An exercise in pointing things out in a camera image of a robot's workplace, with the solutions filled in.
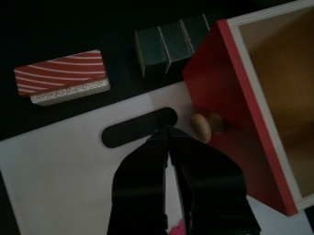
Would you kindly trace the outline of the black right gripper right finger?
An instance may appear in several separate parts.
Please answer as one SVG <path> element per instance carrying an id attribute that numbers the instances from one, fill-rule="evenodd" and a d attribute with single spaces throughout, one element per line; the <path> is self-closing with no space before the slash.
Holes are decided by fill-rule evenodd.
<path id="1" fill-rule="evenodd" d="M 185 235 L 260 235 L 247 202 L 247 183 L 235 161 L 219 150 L 168 129 Z"/>

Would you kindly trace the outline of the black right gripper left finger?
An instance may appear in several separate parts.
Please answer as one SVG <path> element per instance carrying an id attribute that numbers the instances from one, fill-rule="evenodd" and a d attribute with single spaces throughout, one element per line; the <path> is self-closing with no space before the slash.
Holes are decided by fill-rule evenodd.
<path id="1" fill-rule="evenodd" d="M 156 131 L 124 158 L 112 178 L 107 235 L 167 235 L 167 129 Z"/>

